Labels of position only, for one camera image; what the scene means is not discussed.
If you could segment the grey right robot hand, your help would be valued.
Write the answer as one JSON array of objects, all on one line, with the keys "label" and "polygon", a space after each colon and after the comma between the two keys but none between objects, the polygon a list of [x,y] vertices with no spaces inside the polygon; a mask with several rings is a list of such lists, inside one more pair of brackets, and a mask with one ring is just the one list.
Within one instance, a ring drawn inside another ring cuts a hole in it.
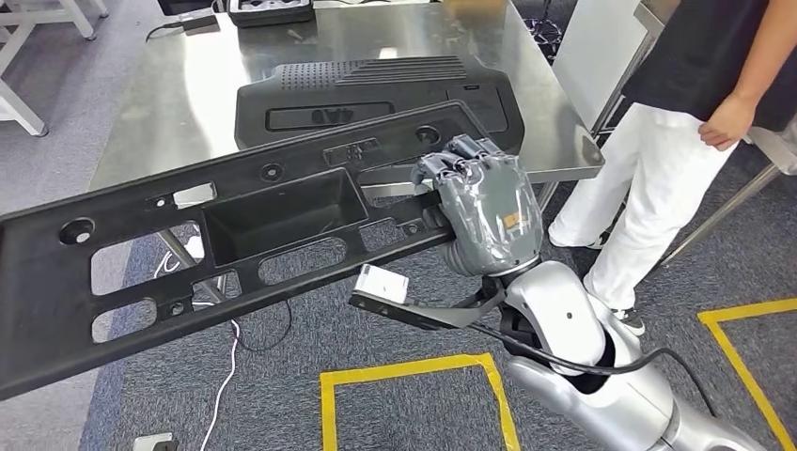
[{"label": "grey right robot hand", "polygon": [[501,276],[538,263],[543,231],[532,184],[519,158],[491,139],[455,136],[419,159],[411,181],[417,194],[440,196],[424,219],[453,230],[441,255],[454,272]]}]

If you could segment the person's hand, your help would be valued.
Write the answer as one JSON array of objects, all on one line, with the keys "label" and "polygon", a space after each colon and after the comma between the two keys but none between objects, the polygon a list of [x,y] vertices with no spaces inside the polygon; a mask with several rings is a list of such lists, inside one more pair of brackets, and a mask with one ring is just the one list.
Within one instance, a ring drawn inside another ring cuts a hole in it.
[{"label": "person's hand", "polygon": [[757,105],[752,98],[730,94],[698,128],[701,141],[719,151],[729,150],[748,132]]}]

